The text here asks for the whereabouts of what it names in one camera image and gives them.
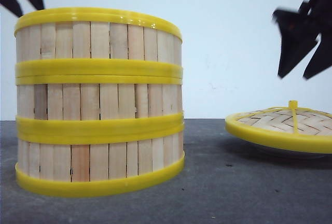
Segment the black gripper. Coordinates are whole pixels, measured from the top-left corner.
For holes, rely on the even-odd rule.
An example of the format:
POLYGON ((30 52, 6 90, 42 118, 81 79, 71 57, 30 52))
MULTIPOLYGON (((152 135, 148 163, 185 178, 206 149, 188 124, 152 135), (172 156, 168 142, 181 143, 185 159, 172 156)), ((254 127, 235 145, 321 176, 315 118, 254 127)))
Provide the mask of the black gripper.
POLYGON ((321 41, 307 65, 303 77, 310 79, 331 67, 331 0, 303 1, 297 11, 277 8, 273 18, 287 30, 298 28, 313 33, 281 31, 281 55, 278 76, 284 78, 321 41))

